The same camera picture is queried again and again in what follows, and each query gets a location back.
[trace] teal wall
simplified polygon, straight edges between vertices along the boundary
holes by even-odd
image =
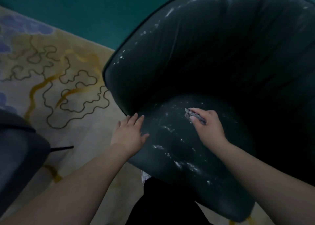
[[[0,5],[116,49],[137,24],[166,1],[0,0]]]

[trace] hand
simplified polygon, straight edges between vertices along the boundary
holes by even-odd
[[[134,156],[144,145],[149,134],[141,136],[140,129],[144,120],[144,115],[138,118],[138,114],[134,114],[130,118],[127,116],[121,122],[118,121],[111,140],[111,146],[122,146],[129,157]]]
[[[204,111],[198,108],[190,108],[190,110],[199,114],[206,120],[206,124],[203,125],[195,116],[190,117],[190,120],[194,124],[200,137],[200,140],[206,147],[211,149],[213,146],[227,142],[222,124],[219,120],[218,114],[215,111]]]

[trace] dark chair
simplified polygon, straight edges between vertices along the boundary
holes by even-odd
[[[52,151],[23,118],[0,109],[0,216],[21,193]]]
[[[184,117],[199,107],[218,112],[230,142],[315,185],[314,28],[309,0],[165,3],[104,69],[121,110],[146,116],[150,137],[130,163],[228,219],[246,219],[254,200]]]

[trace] left hand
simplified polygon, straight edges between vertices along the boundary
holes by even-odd
[[[138,114],[136,113],[131,118],[127,116],[121,122],[118,121],[111,140],[111,146],[122,146],[129,157],[134,156],[149,137],[149,134],[141,136],[140,133],[144,115],[140,116],[139,119],[137,118]]]

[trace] right hand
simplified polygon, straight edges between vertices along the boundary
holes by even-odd
[[[200,140],[206,147],[211,149],[213,146],[219,146],[228,142],[218,114],[215,111],[204,111],[199,108],[190,108],[190,110],[206,120],[206,124],[203,125],[196,117],[190,117],[190,121],[195,126]]]

